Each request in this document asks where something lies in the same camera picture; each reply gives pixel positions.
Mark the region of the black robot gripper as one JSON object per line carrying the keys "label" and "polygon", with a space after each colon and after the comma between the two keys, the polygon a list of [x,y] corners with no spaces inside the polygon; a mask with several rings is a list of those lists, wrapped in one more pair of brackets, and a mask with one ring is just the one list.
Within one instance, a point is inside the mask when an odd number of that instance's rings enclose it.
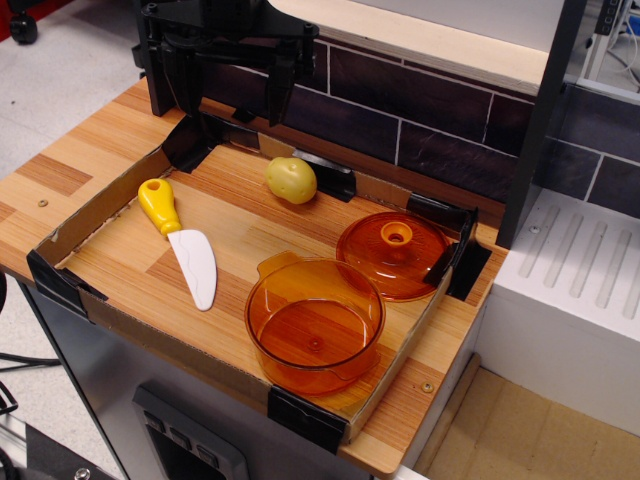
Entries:
{"label": "black robot gripper", "polygon": [[269,65],[270,126],[284,121],[296,82],[314,63],[319,28],[268,1],[151,1],[141,14],[176,104],[190,117],[199,115],[203,95],[198,60]]}

